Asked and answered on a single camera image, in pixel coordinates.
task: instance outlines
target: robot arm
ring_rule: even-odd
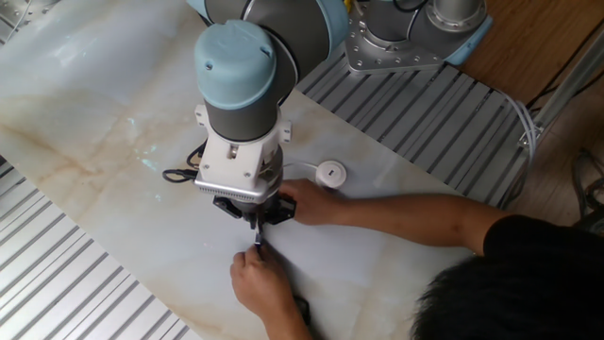
[[[292,135],[279,106],[346,37],[347,47],[358,39],[349,57],[360,58],[363,52],[370,61],[380,61],[358,61],[357,66],[383,62],[379,70],[351,64],[353,71],[393,72],[383,67],[388,61],[400,68],[406,55],[419,59],[414,44],[440,56],[434,57],[434,67],[449,55],[464,60],[490,26],[484,0],[397,1],[414,10],[373,0],[355,25],[342,0],[188,0],[212,24],[194,49],[204,95],[195,114],[209,135],[194,183],[216,196],[215,205],[244,217],[257,231],[264,221],[293,215],[279,212],[279,144]]]
[[[279,105],[344,40],[341,0],[189,0],[214,23],[195,46],[208,141],[195,184],[252,228],[274,219],[291,123]]]

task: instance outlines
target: human hand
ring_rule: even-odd
[[[343,199],[307,179],[286,180],[279,193],[294,199],[294,219],[305,225],[340,224],[340,216],[345,213]]]
[[[233,258],[230,267],[235,296],[266,325],[299,314],[283,268],[267,249],[251,246]]]

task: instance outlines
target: person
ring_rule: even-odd
[[[306,225],[386,232],[476,253],[441,272],[419,299],[416,340],[604,339],[604,239],[451,195],[341,199],[307,180],[281,191]],[[237,299],[271,340],[310,340],[290,284],[270,251],[231,266]]]

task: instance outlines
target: wooden surface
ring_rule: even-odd
[[[571,167],[582,147],[604,160],[604,81],[572,100],[546,131],[527,186],[509,210],[562,226],[579,221]],[[599,178],[589,166],[580,174],[585,186]]]
[[[487,5],[495,24],[462,70],[525,103],[604,18],[602,0],[487,0]],[[581,147],[604,159],[604,80],[571,101],[540,141],[525,190],[509,210],[572,225],[579,220],[573,160]],[[586,185],[597,178],[594,169],[581,174]]]
[[[462,70],[530,101],[604,17],[602,0],[487,0],[494,25]]]

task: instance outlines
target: human arm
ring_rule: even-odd
[[[266,246],[250,247],[230,267],[235,296],[257,315],[271,340],[312,340],[285,272]]]
[[[295,219],[309,225],[378,230],[426,246],[467,247],[483,255],[489,228],[509,213],[453,195],[342,199],[308,180],[285,181],[281,193],[296,203]]]

